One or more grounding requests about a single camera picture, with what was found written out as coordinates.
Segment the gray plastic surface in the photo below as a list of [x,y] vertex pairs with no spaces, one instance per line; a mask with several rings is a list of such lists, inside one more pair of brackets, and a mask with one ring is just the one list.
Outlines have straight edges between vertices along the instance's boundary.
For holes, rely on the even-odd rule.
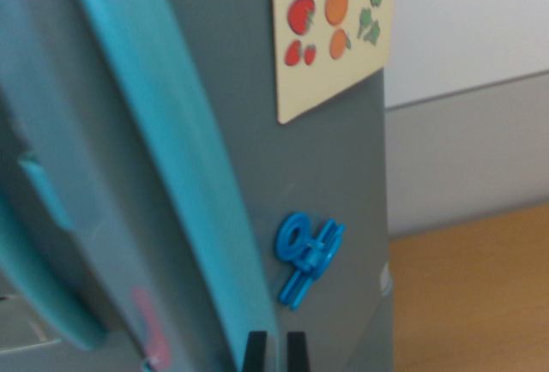
[[[141,345],[147,331],[130,290],[150,291],[172,345],[169,370],[230,370],[199,269],[78,6],[1,2],[3,15],[19,22],[0,23],[0,48],[14,58],[0,61],[1,88],[90,267]],[[313,370],[337,372],[354,359],[360,369],[371,358],[360,360],[370,352],[357,345],[370,347],[365,336],[381,330],[368,325],[376,320],[388,260],[383,73],[280,126],[270,0],[172,4],[224,134],[273,300],[293,272],[274,252],[283,220],[308,213],[315,233],[326,219],[347,225],[340,251],[301,307],[277,304],[276,312],[282,333],[307,332]]]
[[274,301],[293,272],[274,251],[284,219],[307,213],[315,234],[330,218],[347,226],[340,250],[299,309],[275,308],[281,335],[307,332],[312,370],[336,372],[376,309],[388,260],[383,73],[279,125],[270,5],[172,0],[223,132]]

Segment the magnet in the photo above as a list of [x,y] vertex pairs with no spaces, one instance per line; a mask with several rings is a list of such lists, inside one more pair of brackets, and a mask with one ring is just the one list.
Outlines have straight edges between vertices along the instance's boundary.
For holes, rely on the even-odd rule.
[[282,304],[291,303],[292,310],[299,306],[311,284],[323,275],[334,259],[344,230],[344,224],[337,225],[330,219],[313,238],[311,222],[304,213],[295,213],[284,222],[276,239],[276,254],[282,261],[291,262],[296,271],[280,295]]

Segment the tomato picture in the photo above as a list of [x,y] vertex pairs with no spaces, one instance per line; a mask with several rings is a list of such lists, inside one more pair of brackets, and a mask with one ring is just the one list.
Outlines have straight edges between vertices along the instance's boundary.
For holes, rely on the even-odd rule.
[[314,0],[294,0],[288,9],[288,25],[297,35],[305,35],[315,14]]

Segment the red tomato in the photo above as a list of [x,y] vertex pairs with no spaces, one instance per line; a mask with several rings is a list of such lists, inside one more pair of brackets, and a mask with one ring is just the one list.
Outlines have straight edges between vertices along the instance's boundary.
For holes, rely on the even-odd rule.
[[315,14],[315,1],[295,0],[288,10],[288,25],[297,35],[305,35]]
[[286,51],[286,57],[284,58],[284,62],[288,66],[293,66],[293,65],[297,65],[300,59],[301,59],[301,41],[294,40],[288,47],[288,50]]
[[304,60],[307,65],[311,65],[317,55],[317,47],[309,45],[305,48]]

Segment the refrigerator door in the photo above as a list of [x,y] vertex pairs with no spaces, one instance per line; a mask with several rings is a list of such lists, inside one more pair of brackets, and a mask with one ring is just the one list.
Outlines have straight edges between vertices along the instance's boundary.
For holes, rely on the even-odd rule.
[[[250,215],[281,337],[306,331],[311,370],[343,370],[387,285],[383,72],[282,126],[271,0],[170,2]],[[329,267],[292,311],[278,301],[295,267],[277,258],[275,240],[297,212],[309,216],[313,236],[328,219],[346,229]],[[380,340],[390,353],[390,340]]]
[[[383,72],[281,126],[275,115],[270,0],[82,1],[196,255],[207,256],[208,252],[198,232],[193,234],[198,226],[185,206],[182,183],[187,181],[183,176],[178,179],[178,170],[187,171],[185,163],[194,154],[204,172],[197,176],[206,179],[201,182],[210,182],[208,162],[226,162],[222,156],[216,158],[217,154],[211,158],[204,155],[208,150],[219,150],[217,137],[209,140],[212,136],[206,139],[202,134],[216,128],[210,115],[204,117],[208,108],[201,99],[207,98],[261,253],[281,333],[281,368],[286,367],[286,333],[296,330],[307,333],[314,370],[355,368],[354,355],[364,352],[361,343],[368,341],[368,326],[384,302],[382,291],[387,292],[390,285]],[[193,78],[191,62],[196,64],[199,80]],[[279,304],[278,298],[295,269],[276,257],[275,240],[283,222],[296,212],[309,216],[313,234],[328,219],[345,224],[347,229],[325,274],[311,286],[299,309],[291,311]],[[213,222],[221,222],[212,216]],[[235,222],[240,219],[238,210]],[[247,230],[233,233],[236,227],[228,226],[228,233],[235,243],[244,240],[247,245]],[[214,244],[229,245],[225,236]],[[214,238],[205,232],[202,240]],[[228,259],[241,256],[234,255],[234,249],[227,250],[231,251]],[[229,264],[226,273],[235,278],[235,285],[235,270],[245,277],[251,273],[248,279],[257,279],[255,258],[250,262],[248,273],[241,272],[246,269],[238,262]],[[199,258],[199,264],[212,295],[217,296],[216,310],[233,355],[241,359],[243,341],[235,337],[242,333],[236,333],[238,329],[223,315],[226,304],[236,301],[225,300],[225,285],[216,282],[214,274],[220,268],[207,259]],[[250,294],[249,299],[256,298],[265,310],[255,312],[257,323],[249,324],[263,324],[272,331],[263,288],[256,290],[256,297]],[[386,339],[383,342],[391,345]],[[390,369],[390,361],[385,366]]]

